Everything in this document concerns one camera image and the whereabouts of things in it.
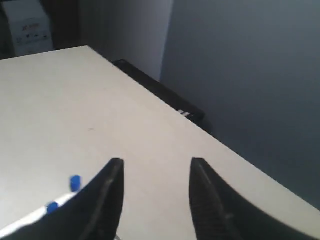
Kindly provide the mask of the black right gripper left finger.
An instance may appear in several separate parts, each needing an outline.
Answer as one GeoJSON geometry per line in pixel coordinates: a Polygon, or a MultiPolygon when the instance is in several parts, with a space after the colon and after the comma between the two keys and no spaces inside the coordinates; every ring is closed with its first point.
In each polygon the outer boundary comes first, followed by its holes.
{"type": "Polygon", "coordinates": [[[125,163],[112,158],[74,197],[5,240],[114,240],[125,195],[125,163]]]}

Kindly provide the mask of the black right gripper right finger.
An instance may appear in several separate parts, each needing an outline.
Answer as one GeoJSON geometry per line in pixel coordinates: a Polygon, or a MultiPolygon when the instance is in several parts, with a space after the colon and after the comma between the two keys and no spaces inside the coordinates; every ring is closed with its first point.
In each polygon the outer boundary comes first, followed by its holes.
{"type": "Polygon", "coordinates": [[[314,239],[246,200],[200,157],[190,163],[189,206],[198,240],[314,239]]]}

